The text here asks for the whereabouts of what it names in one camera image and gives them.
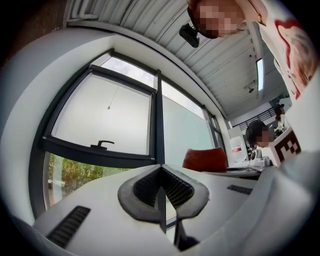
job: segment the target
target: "dark hair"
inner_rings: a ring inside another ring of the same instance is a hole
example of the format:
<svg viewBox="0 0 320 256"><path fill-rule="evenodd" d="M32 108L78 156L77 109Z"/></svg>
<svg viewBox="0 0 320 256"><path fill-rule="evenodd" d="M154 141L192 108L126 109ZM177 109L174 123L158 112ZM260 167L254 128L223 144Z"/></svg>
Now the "dark hair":
<svg viewBox="0 0 320 256"><path fill-rule="evenodd" d="M256 139L257 137L262 136L262 131L268 131L268 127L264 124L264 122L255 120L249 124L245 131L245 135L250 146L254 146L256 144Z"/></svg>

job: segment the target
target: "railing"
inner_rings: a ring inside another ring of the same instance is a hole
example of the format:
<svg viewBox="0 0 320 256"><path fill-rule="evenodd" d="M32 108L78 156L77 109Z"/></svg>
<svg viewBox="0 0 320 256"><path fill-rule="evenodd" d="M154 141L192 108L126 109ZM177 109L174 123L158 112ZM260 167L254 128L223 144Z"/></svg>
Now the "railing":
<svg viewBox="0 0 320 256"><path fill-rule="evenodd" d="M275 111L274 111L274 108L271 107L271 108L269 108L268 110L262 112L261 114L258 114L258 115L256 115L256 116L248 119L247 121L241 122L241 123L239 123L239 124L237 124L237 125L233 125L233 127L239 126L239 127L240 127L240 130L243 131L243 130L245 130L245 129L248 128L248 125L249 125L252 121L254 121L254 120L260 120L260 121L263 122L264 120L267 120L268 118L271 118L271 117L273 117L273 116L275 116L275 115L276 115L276 113L275 113Z"/></svg>

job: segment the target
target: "man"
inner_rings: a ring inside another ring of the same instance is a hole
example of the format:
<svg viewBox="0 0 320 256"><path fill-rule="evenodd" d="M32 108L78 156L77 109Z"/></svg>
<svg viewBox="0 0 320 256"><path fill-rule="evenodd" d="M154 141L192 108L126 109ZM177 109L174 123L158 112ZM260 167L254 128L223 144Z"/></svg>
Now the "man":
<svg viewBox="0 0 320 256"><path fill-rule="evenodd" d="M197 31L211 39L241 32L244 22L257 22L293 104L320 72L311 40L280 1L190 0L188 14Z"/></svg>
<svg viewBox="0 0 320 256"><path fill-rule="evenodd" d="M246 129L245 135L250 146L258 146L260 148L268 147L269 143L275 140L274 134L260 120L252 121Z"/></svg>

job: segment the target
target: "shirt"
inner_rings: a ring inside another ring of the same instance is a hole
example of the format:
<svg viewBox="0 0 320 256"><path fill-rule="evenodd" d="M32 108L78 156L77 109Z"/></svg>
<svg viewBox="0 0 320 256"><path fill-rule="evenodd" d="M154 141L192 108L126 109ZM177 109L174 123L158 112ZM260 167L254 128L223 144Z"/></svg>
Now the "shirt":
<svg viewBox="0 0 320 256"><path fill-rule="evenodd" d="M319 57L307 33L282 3L261 1L267 10L265 25L259 24L261 37L275 57L274 65L294 105L319 73Z"/></svg>

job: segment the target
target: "black slot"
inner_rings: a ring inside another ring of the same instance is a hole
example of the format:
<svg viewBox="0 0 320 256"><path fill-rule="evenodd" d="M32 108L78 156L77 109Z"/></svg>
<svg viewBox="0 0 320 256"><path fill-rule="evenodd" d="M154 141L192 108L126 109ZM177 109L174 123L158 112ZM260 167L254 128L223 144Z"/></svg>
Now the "black slot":
<svg viewBox="0 0 320 256"><path fill-rule="evenodd" d="M88 216L90 209L77 206L65 217L58 226L47 236L57 246L65 248L78 228Z"/></svg>
<svg viewBox="0 0 320 256"><path fill-rule="evenodd" d="M247 188L243 186L230 185L227 187L228 190L236 191L242 194L250 195L252 192L252 188Z"/></svg>

